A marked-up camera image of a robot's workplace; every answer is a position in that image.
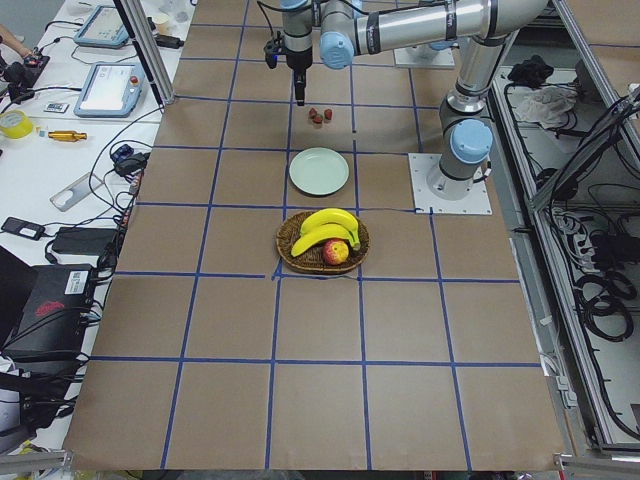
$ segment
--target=white cloth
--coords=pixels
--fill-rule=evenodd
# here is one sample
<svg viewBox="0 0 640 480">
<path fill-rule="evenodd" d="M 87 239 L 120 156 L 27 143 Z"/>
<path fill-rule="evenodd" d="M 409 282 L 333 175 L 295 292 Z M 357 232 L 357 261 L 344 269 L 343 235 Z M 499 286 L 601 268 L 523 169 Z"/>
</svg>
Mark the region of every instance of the white cloth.
<svg viewBox="0 0 640 480">
<path fill-rule="evenodd" d="M 514 114 L 521 122 L 537 122 L 542 128 L 561 127 L 567 123 L 566 113 L 576 104 L 576 92 L 549 86 L 527 95 Z"/>
</svg>

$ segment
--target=apple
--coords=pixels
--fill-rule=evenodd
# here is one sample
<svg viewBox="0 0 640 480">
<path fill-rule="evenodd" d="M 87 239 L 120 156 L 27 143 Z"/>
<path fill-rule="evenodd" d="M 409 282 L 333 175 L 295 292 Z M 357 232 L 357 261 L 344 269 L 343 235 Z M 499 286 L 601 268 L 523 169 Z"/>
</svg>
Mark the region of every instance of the apple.
<svg viewBox="0 0 640 480">
<path fill-rule="evenodd" d="M 332 238 L 322 247 L 322 258 L 329 265 L 340 265 L 349 258 L 349 246 L 344 240 Z"/>
</svg>

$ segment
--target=black power adapter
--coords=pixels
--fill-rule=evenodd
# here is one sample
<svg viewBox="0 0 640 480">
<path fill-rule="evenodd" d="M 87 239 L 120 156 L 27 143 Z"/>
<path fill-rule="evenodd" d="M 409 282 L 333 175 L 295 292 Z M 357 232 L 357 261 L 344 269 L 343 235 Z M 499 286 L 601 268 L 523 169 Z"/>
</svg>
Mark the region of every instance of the black power adapter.
<svg viewBox="0 0 640 480">
<path fill-rule="evenodd" d="M 156 35 L 156 45 L 167 48 L 180 48 L 184 45 L 184 40 L 169 35 Z"/>
</svg>

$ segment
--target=paper cup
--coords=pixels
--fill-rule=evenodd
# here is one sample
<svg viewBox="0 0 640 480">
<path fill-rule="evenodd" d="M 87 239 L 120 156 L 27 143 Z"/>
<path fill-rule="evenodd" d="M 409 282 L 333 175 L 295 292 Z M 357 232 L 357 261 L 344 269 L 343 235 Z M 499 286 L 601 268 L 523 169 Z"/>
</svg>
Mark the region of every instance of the paper cup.
<svg viewBox="0 0 640 480">
<path fill-rule="evenodd" d="M 160 35 L 169 35 L 169 15 L 166 13 L 156 13 L 151 17 Z"/>
</svg>

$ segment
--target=yellow tape roll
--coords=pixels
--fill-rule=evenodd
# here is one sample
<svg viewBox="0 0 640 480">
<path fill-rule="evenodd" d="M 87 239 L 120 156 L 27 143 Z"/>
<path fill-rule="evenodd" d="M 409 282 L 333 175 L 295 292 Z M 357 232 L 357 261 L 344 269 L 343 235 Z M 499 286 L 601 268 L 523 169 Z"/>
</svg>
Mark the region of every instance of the yellow tape roll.
<svg viewBox="0 0 640 480">
<path fill-rule="evenodd" d="M 0 131 L 9 138 L 25 137 L 32 130 L 33 123 L 20 110 L 11 110 L 0 115 Z"/>
</svg>

